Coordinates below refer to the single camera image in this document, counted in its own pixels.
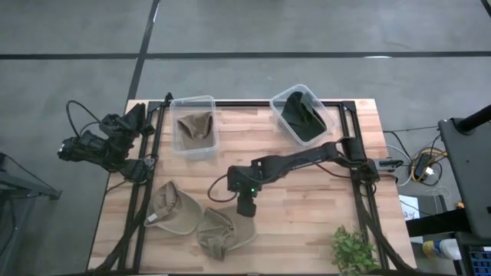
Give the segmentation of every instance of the white paper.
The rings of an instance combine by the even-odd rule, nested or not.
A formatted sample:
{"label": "white paper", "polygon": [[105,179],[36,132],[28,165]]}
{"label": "white paper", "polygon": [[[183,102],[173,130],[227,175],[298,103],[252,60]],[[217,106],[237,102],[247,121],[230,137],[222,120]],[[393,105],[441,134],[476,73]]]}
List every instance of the white paper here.
{"label": "white paper", "polygon": [[[420,212],[418,211],[419,205],[417,204],[416,197],[399,195],[399,200],[406,203],[400,203],[400,206],[402,207],[402,213],[404,214],[404,220],[420,218]],[[414,243],[423,244],[423,237],[412,237],[410,238],[410,240]]]}

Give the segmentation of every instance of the gray concrete floor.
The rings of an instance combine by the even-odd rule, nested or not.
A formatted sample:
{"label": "gray concrete floor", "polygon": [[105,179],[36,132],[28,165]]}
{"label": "gray concrete floor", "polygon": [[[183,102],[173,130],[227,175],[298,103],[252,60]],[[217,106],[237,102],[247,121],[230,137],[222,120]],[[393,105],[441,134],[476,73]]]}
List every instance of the gray concrete floor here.
{"label": "gray concrete floor", "polygon": [[[137,53],[151,0],[0,2],[0,54]],[[162,0],[149,52],[488,51],[479,0]],[[67,100],[102,117],[124,109],[136,61],[0,61],[0,151],[63,190],[37,199],[16,273],[65,274],[87,264],[107,173],[60,161],[72,135]],[[491,102],[491,57],[146,61],[138,99],[209,94],[269,98],[293,84],[323,98],[375,98],[386,130],[435,125]],[[74,108],[75,123],[90,118]],[[410,153],[436,130],[401,133]],[[392,136],[387,143],[397,145]],[[460,200],[448,163],[449,208]],[[415,183],[400,194],[428,194]],[[442,265],[418,258],[423,269]]]}

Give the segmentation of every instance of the white label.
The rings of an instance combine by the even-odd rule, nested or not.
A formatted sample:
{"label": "white label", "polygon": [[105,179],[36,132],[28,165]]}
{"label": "white label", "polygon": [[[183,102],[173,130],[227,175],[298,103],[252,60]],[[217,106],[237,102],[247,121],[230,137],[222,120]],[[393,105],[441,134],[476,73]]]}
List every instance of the white label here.
{"label": "white label", "polygon": [[[418,211],[419,205],[417,204],[417,198],[413,196],[399,195],[401,202],[402,213],[404,220],[419,219],[420,212]],[[423,244],[423,237],[412,237],[411,242]]]}
{"label": "white label", "polygon": [[155,219],[157,218],[157,215],[155,214],[152,214],[151,216],[149,216],[147,219],[149,222],[153,222]]}

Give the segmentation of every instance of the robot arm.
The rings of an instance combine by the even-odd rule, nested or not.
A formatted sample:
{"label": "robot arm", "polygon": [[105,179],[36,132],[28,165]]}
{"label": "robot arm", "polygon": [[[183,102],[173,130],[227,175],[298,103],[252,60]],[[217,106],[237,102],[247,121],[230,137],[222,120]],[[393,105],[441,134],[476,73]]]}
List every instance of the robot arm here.
{"label": "robot arm", "polygon": [[[336,145],[339,143],[346,156],[338,152]],[[345,137],[290,156],[273,155],[254,159],[251,166],[230,166],[227,189],[239,194],[237,212],[253,217],[256,208],[254,198],[262,190],[262,185],[275,182],[294,169],[322,162],[334,162],[345,168],[356,169],[355,175],[362,182],[379,180],[375,163],[372,159],[366,159],[361,144],[353,138]]]}

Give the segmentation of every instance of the plastic bottle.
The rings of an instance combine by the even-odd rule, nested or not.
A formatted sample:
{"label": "plastic bottle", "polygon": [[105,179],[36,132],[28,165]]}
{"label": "plastic bottle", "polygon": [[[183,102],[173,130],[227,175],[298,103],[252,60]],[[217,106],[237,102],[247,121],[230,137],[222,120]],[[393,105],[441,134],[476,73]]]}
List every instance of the plastic bottle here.
{"label": "plastic bottle", "polygon": [[428,258],[446,258],[460,260],[459,245],[455,238],[426,241],[423,243],[423,252]]}

